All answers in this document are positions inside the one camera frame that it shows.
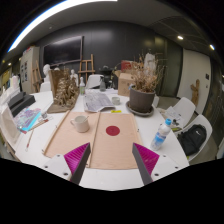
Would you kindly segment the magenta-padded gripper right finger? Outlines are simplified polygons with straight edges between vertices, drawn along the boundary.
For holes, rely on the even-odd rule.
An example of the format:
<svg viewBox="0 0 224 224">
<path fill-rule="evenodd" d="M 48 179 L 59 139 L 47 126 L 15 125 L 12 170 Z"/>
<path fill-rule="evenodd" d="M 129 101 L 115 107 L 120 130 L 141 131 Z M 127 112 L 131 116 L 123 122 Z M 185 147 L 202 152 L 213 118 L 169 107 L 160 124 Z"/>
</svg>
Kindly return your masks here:
<svg viewBox="0 0 224 224">
<path fill-rule="evenodd" d="M 144 185 L 148 185 L 180 170 L 180 166 L 168 155 L 159 155 L 137 143 L 133 144 L 132 153 Z"/>
</svg>

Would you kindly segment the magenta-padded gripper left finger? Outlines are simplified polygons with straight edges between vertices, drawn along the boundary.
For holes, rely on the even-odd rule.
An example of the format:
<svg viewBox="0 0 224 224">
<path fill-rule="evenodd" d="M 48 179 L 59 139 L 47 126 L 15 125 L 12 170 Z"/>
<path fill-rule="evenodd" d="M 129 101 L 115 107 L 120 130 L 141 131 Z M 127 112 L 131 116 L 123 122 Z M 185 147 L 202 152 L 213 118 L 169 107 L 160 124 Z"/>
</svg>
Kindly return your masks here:
<svg viewBox="0 0 224 224">
<path fill-rule="evenodd" d="M 56 154 L 42 168 L 78 185 L 91 153 L 90 144 L 81 145 L 65 155 Z"/>
</svg>

